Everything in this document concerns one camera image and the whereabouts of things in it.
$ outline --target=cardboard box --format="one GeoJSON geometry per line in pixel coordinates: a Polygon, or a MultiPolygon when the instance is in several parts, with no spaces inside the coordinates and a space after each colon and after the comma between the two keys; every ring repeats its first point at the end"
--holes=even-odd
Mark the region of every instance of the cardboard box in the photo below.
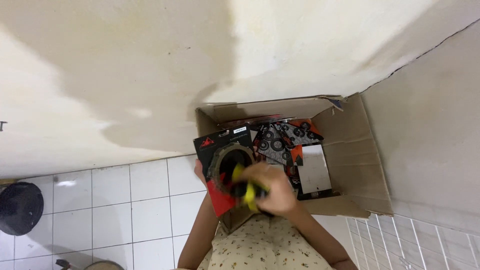
{"type": "MultiPolygon", "coordinates": [[[[393,215],[378,149],[359,93],[344,100],[318,96],[217,105],[207,110],[198,108],[195,115],[198,135],[203,136],[218,131],[219,123],[272,114],[311,118],[324,137],[322,145],[332,189],[339,195],[302,201],[311,214],[362,219],[368,218],[370,212],[393,215]],[[338,100],[343,111],[337,108],[338,100]]],[[[245,209],[232,209],[221,223],[232,232],[251,215],[245,209]]]]}

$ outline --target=red mountain logo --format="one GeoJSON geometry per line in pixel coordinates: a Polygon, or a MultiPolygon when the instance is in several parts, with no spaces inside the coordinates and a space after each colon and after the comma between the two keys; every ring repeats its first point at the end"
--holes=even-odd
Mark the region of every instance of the red mountain logo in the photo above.
{"type": "Polygon", "coordinates": [[[207,138],[205,141],[202,142],[202,144],[200,144],[200,147],[205,147],[205,146],[208,146],[212,143],[215,143],[215,142],[212,139],[207,138]]]}

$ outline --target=floral shirt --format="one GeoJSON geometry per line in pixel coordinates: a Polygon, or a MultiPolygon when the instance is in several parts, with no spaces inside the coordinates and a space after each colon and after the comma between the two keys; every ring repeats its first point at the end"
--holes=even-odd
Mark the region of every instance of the floral shirt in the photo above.
{"type": "Polygon", "coordinates": [[[291,223],[255,215],[231,235],[218,227],[199,270],[331,270],[291,223]]]}

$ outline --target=white tiled wall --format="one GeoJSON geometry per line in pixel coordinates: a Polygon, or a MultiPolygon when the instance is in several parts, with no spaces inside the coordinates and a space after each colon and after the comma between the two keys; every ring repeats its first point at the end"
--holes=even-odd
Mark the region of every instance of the white tiled wall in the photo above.
{"type": "Polygon", "coordinates": [[[347,219],[361,270],[474,270],[480,237],[395,215],[347,219]]]}
{"type": "Polygon", "coordinates": [[[23,236],[0,232],[0,270],[59,270],[113,260],[126,270],[172,269],[206,194],[196,156],[25,179],[44,214],[23,236]]]}

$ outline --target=barcode sticker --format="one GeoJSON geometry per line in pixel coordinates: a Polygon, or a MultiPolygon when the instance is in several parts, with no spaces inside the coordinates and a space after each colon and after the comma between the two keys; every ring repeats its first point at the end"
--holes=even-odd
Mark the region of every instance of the barcode sticker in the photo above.
{"type": "Polygon", "coordinates": [[[245,131],[245,130],[247,130],[246,126],[241,127],[241,128],[237,128],[237,129],[233,130],[233,134],[236,134],[238,132],[242,132],[242,131],[245,131]]]}

